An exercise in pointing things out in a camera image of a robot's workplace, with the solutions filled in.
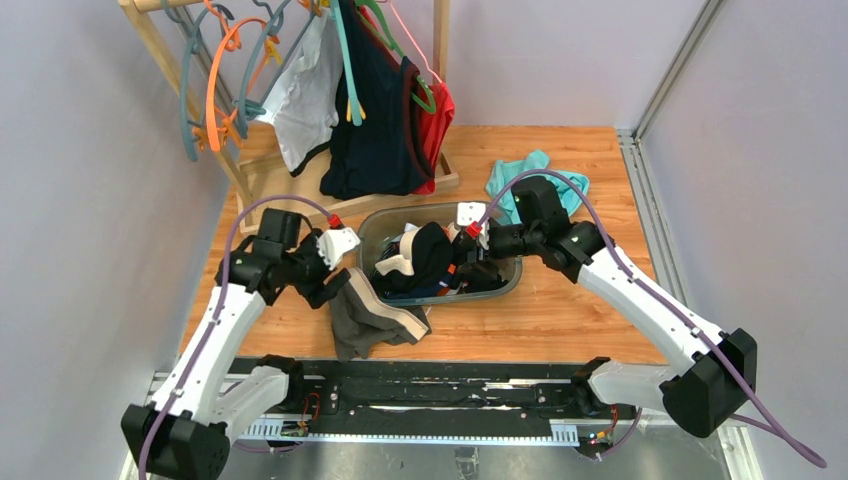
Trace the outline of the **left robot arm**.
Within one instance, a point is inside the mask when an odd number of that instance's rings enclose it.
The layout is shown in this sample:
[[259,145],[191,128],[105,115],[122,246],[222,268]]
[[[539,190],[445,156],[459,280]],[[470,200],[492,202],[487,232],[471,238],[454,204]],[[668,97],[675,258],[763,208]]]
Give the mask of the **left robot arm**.
[[246,334],[287,287],[317,309],[347,275],[336,268],[360,239],[331,215],[326,230],[301,228],[297,212],[268,208],[260,228],[221,261],[204,317],[172,372],[145,405],[129,405],[121,429],[145,479],[216,479],[236,440],[274,407],[307,398],[301,362],[261,358],[248,377],[222,392]]

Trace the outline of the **white grey underwear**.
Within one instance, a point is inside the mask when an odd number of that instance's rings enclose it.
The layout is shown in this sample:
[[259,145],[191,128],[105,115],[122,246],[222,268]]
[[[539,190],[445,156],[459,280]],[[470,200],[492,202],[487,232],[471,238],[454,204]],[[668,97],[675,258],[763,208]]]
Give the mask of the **white grey underwear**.
[[264,100],[265,112],[257,117],[273,127],[283,161],[294,177],[328,146],[339,123],[336,94],[342,73],[335,22],[328,15],[316,17]]

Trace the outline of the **dark grey cream-band underwear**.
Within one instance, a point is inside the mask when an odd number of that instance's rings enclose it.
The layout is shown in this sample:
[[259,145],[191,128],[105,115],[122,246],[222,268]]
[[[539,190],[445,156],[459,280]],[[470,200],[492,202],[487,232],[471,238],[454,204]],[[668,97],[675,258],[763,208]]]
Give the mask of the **dark grey cream-band underwear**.
[[421,307],[412,309],[384,303],[359,268],[345,268],[345,282],[328,304],[337,359],[367,359],[379,343],[416,344],[431,333]]

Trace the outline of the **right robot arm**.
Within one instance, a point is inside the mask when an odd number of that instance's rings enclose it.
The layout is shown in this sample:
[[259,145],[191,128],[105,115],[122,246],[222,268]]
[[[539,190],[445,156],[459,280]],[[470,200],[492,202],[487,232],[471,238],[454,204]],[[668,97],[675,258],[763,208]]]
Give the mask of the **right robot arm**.
[[456,254],[539,257],[605,300],[666,361],[654,367],[607,357],[588,362],[573,381],[584,409],[624,404],[663,411],[687,433],[706,438],[749,400],[758,346],[748,332],[727,332],[689,310],[636,267],[599,224],[571,220],[550,180],[531,175],[505,191],[514,198],[519,223],[499,225],[492,204],[461,202]]

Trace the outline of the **teal clip hanger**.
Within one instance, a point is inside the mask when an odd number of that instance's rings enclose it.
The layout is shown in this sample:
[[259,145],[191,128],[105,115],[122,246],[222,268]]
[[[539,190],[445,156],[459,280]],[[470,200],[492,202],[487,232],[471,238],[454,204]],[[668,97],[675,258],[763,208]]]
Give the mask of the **teal clip hanger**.
[[307,1],[306,5],[307,8],[316,15],[321,14],[324,9],[329,9],[333,16],[342,51],[345,84],[348,92],[346,121],[352,123],[354,126],[361,126],[363,121],[366,119],[366,114],[362,108],[362,104],[360,103],[358,92],[356,90],[350,47],[347,40],[346,26],[342,16],[340,2],[337,0]]

